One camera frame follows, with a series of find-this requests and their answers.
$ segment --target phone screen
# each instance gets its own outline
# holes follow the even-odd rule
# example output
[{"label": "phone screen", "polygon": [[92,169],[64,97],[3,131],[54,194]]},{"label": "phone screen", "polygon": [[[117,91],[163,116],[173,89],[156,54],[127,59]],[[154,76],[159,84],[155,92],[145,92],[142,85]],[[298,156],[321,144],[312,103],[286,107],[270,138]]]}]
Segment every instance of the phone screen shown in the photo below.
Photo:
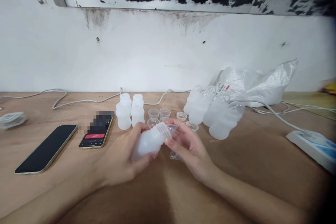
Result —
[{"label": "phone screen", "polygon": [[77,129],[77,125],[58,126],[30,155],[16,168],[14,173],[37,173],[45,169],[56,158]]},{"label": "phone screen", "polygon": [[99,148],[105,143],[114,111],[99,111],[90,128],[79,144],[79,148]]}]

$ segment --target window frame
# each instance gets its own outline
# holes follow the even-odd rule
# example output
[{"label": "window frame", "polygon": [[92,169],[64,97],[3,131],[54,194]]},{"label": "window frame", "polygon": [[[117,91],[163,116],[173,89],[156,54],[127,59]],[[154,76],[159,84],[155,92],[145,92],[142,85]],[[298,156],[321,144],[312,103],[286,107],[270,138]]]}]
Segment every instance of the window frame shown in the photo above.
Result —
[{"label": "window frame", "polygon": [[66,7],[125,8],[262,15],[332,15],[326,0],[64,0]]}]

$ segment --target gold phone case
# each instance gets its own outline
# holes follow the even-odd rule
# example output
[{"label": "gold phone case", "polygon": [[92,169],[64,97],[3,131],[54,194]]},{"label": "gold phone case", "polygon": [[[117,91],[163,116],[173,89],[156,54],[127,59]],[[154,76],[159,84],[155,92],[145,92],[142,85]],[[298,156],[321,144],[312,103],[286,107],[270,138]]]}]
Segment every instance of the gold phone case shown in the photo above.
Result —
[{"label": "gold phone case", "polygon": [[110,124],[109,124],[109,126],[108,126],[108,129],[107,129],[106,134],[105,134],[105,137],[104,137],[103,144],[102,144],[101,146],[80,147],[81,142],[83,141],[83,139],[82,139],[81,142],[80,142],[79,145],[78,145],[78,148],[79,148],[79,149],[100,149],[100,148],[103,148],[104,145],[105,145],[105,141],[106,141],[107,135],[109,134],[109,131],[110,131],[110,128],[111,128],[111,125],[112,125],[113,118],[114,118],[114,116],[112,116],[112,118],[111,118]]},{"label": "gold phone case", "polygon": [[76,127],[74,128],[74,130],[71,132],[71,134],[68,136],[68,138],[64,141],[64,143],[62,144],[62,146],[58,149],[58,151],[55,153],[55,155],[50,159],[50,161],[48,162],[48,164],[41,170],[41,171],[34,171],[34,172],[27,172],[27,173],[16,173],[15,171],[16,171],[16,169],[17,168],[19,168],[19,166],[42,144],[40,144],[39,146],[37,146],[36,147],[36,149],[35,150],[33,150],[29,155],[28,155],[28,157],[25,159],[25,160],[23,160],[22,161],[22,163],[18,166],[18,167],[16,167],[16,169],[14,170],[14,174],[20,174],[20,175],[24,175],[24,174],[36,174],[36,173],[43,173],[43,172],[45,172],[48,168],[49,168],[49,166],[53,163],[53,161],[57,158],[57,156],[58,156],[58,154],[62,151],[62,149],[64,148],[64,146],[68,143],[68,141],[70,140],[70,138],[73,136],[73,134],[76,132],[76,130],[78,129],[78,125],[77,124],[67,124],[67,125],[76,125]]}]

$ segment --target hand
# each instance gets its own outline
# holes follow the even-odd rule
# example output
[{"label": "hand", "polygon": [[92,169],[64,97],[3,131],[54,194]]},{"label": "hand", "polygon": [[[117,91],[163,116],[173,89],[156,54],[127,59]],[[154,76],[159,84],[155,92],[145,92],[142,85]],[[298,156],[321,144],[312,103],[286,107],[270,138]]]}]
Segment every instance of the hand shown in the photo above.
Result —
[{"label": "hand", "polygon": [[133,149],[137,139],[146,130],[149,130],[148,125],[138,122],[130,132],[118,137],[97,162],[95,168],[102,178],[102,186],[113,186],[134,179],[158,156],[157,152],[152,152],[139,161],[132,162]]},{"label": "hand", "polygon": [[[179,125],[181,121],[169,119],[166,124]],[[209,186],[220,170],[211,161],[202,141],[186,124],[181,124],[177,129],[178,134],[174,134],[173,139],[166,139],[165,144],[176,154],[178,154],[194,177]]]}]

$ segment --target white device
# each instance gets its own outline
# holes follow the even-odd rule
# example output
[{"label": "white device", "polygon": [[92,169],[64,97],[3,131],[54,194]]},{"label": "white device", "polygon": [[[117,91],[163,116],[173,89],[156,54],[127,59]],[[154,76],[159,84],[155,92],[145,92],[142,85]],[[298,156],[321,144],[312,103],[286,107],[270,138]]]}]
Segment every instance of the white device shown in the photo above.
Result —
[{"label": "white device", "polygon": [[335,174],[336,144],[313,131],[292,131],[286,136],[326,170]]},{"label": "white device", "polygon": [[9,128],[18,126],[28,119],[23,112],[9,113],[0,117],[0,129],[7,130]]}]

